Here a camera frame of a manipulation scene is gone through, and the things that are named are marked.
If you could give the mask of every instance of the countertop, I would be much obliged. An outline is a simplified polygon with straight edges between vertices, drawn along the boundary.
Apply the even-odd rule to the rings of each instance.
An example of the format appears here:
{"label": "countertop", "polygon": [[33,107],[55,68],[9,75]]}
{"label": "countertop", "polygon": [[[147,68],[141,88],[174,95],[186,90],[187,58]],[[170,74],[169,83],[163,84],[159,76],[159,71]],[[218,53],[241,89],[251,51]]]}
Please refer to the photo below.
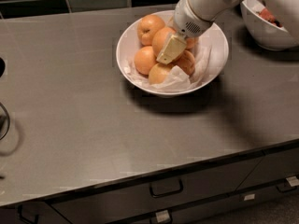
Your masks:
{"label": "countertop", "polygon": [[299,138],[299,49],[259,48],[237,8],[217,19],[230,46],[221,74],[171,99],[122,76],[115,51],[142,16],[173,5],[0,21],[0,205]]}

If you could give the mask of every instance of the bowl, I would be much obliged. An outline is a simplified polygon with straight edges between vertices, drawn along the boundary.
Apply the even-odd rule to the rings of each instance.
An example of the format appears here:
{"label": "bowl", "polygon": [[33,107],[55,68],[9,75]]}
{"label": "bowl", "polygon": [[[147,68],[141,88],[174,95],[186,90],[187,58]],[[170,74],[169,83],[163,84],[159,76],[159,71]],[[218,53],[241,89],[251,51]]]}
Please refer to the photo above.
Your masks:
{"label": "bowl", "polygon": [[278,27],[259,16],[264,5],[258,0],[244,0],[241,13],[244,23],[255,42],[264,49],[280,51],[298,46],[284,27]]}
{"label": "bowl", "polygon": [[[168,24],[171,18],[173,17],[174,10],[160,11],[154,14],[161,17],[165,21],[165,23]],[[134,66],[132,66],[132,60],[134,59],[134,56],[137,53],[137,51],[142,48],[142,45],[138,40],[136,32],[136,28],[140,20],[135,21],[121,35],[116,49],[116,59],[118,67],[120,68],[123,76],[130,83],[132,83],[134,86],[138,87],[142,91],[163,98],[171,98],[186,93],[194,92],[203,88],[206,84],[211,82],[224,68],[229,54],[228,42],[221,28],[214,23],[208,30],[206,30],[199,37],[198,42],[197,44],[195,44],[192,51],[195,60],[198,61],[198,58],[203,53],[203,49],[210,48],[206,71],[202,75],[200,82],[198,82],[195,87],[192,87],[190,89],[178,89],[173,91],[160,91],[159,89],[156,89],[149,85],[149,83],[146,84],[148,81],[146,78],[144,78],[144,76],[130,76],[130,71],[132,69],[135,69]]]}

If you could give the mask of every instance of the white label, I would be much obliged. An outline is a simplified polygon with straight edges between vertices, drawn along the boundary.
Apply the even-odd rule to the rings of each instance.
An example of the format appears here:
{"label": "white label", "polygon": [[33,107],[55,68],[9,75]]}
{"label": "white label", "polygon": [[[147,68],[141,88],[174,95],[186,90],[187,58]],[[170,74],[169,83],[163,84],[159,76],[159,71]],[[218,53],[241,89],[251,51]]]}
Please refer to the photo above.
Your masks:
{"label": "white label", "polygon": [[287,181],[291,187],[299,186],[299,180],[296,176],[288,177]]}
{"label": "white label", "polygon": [[254,199],[255,199],[254,193],[244,196],[244,201],[249,201],[249,200],[254,200]]}
{"label": "white label", "polygon": [[170,216],[167,210],[156,213],[156,217],[157,217],[157,222],[161,223],[161,222],[165,222],[167,220],[170,220]]}

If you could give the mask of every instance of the bowl of oranges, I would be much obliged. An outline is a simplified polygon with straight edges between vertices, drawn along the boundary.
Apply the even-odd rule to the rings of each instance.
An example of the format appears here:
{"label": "bowl of oranges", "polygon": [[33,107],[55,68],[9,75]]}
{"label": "bowl of oranges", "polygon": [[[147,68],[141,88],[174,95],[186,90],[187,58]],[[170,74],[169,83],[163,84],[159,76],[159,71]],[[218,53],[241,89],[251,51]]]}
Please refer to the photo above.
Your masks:
{"label": "bowl of oranges", "polygon": [[170,64],[156,61],[169,35],[174,10],[146,15],[121,35],[116,58],[123,76],[139,89],[170,98],[197,91],[224,68],[229,54],[221,28],[214,23],[199,37],[187,38],[187,48]]}

